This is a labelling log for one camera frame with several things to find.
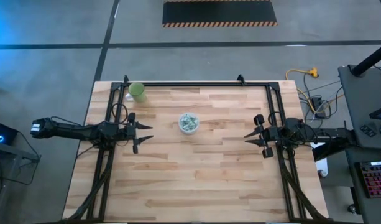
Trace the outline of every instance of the black and yellow striped mat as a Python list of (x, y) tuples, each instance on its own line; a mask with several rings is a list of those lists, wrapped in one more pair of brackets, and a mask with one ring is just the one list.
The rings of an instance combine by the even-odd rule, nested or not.
[(277, 26), (270, 0), (168, 0), (163, 27)]

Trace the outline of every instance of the clear plastic container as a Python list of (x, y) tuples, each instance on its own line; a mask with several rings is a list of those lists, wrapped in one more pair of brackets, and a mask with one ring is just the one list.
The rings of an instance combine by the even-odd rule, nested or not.
[[(183, 122), (183, 118), (185, 116), (190, 116), (190, 117), (195, 119), (196, 126), (193, 129), (187, 129), (186, 128), (186, 123)], [(180, 128), (180, 130), (182, 131), (183, 134), (194, 134), (197, 131), (198, 127), (200, 126), (200, 121), (199, 121), (197, 115), (195, 115), (194, 113), (185, 113), (185, 114), (183, 114), (183, 115), (181, 115), (179, 117), (178, 125), (179, 125), (179, 128)]]

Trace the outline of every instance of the yellow extension cord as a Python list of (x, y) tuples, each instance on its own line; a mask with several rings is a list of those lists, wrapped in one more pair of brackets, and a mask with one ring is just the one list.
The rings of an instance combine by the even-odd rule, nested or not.
[[(306, 70), (299, 70), (299, 69), (290, 69), (290, 70), (288, 70), (288, 71), (285, 72), (285, 79), (286, 79), (286, 80), (288, 80), (288, 74), (289, 74), (290, 72), (306, 73), (306, 74), (311, 75), (313, 78), (318, 78), (318, 77), (319, 77), (319, 75), (318, 75), (318, 73), (317, 73), (317, 68), (313, 68), (312, 70), (309, 70), (309, 71), (306, 71)], [(325, 107), (323, 108), (323, 110), (321, 110), (321, 111), (315, 111), (314, 108), (313, 108), (313, 105), (312, 105), (312, 103), (311, 103), (311, 101), (310, 101), (310, 99), (308, 98), (308, 96), (307, 96), (302, 90), (300, 90), (299, 88), (296, 88), (296, 90), (298, 90), (298, 92), (300, 92), (300, 93), (305, 97), (305, 100), (306, 100), (306, 101), (308, 102), (308, 104), (309, 104), (310, 110), (311, 110), (314, 114), (324, 112), (324, 111), (326, 110), (326, 108), (328, 107), (328, 105), (330, 105), (330, 104), (331, 104), (332, 102), (334, 102), (336, 99), (339, 99), (339, 98), (341, 98), (342, 96), (344, 96), (344, 95), (342, 94), (342, 95), (337, 96), (335, 99), (332, 99), (332, 100), (327, 101), (327, 102), (328, 102), (328, 105), (325, 106)]]

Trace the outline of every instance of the wooden table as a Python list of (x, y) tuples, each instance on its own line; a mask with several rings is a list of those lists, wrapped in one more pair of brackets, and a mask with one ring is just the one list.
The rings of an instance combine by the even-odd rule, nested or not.
[[(279, 82), (287, 118), (301, 119), (295, 82)], [(110, 86), (111, 82), (95, 83), (87, 124), (104, 120)], [(276, 150), (274, 157), (264, 159), (262, 148), (243, 138), (255, 128), (255, 115), (261, 113), (265, 119), (269, 115), (265, 88), (147, 87), (146, 92), (148, 102), (125, 105), (140, 123), (154, 127), (138, 131), (138, 136), (154, 137), (142, 143), (136, 155), (131, 142), (116, 147), (104, 221), (288, 221)], [(179, 116), (186, 112), (201, 121), (192, 136), (178, 127)], [(79, 153), (88, 147), (90, 143), (82, 142)], [(90, 192), (96, 156), (97, 149), (92, 149), (77, 159), (64, 218)], [(311, 149), (296, 149), (295, 160), (301, 188), (327, 216)], [(295, 194), (291, 197), (296, 211)]]

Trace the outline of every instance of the gray floor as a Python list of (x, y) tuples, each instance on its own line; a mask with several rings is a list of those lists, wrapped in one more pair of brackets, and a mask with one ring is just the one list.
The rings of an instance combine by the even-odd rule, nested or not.
[[(163, 29), (162, 0), (121, 0), (111, 43), (381, 40), (379, 0), (272, 2), (278, 27)], [(112, 5), (113, 0), (0, 1), (0, 44), (101, 44)], [(338, 66), (359, 63), (378, 47), (109, 49), (101, 79), (122, 80), (126, 74), (131, 80), (233, 80), (243, 74), (248, 80), (282, 80), (288, 69), (317, 67), (320, 77), (306, 79), (315, 88), (339, 80)], [(0, 50), (0, 122), (22, 131), (42, 155), (32, 185), (13, 185), (1, 223), (60, 219), (78, 142), (32, 139), (29, 127), (32, 120), (53, 115), (84, 121), (100, 54), (100, 49)], [(305, 89), (302, 74), (290, 77)], [(328, 98), (339, 87), (337, 83), (313, 94)], [(344, 120), (350, 126), (344, 98), (338, 107), (323, 127), (338, 127)], [(329, 169), (336, 170), (335, 164)], [(19, 178), (28, 180), (30, 171)], [(352, 200), (349, 188), (333, 182), (323, 182), (330, 217), (361, 221), (346, 212)]]

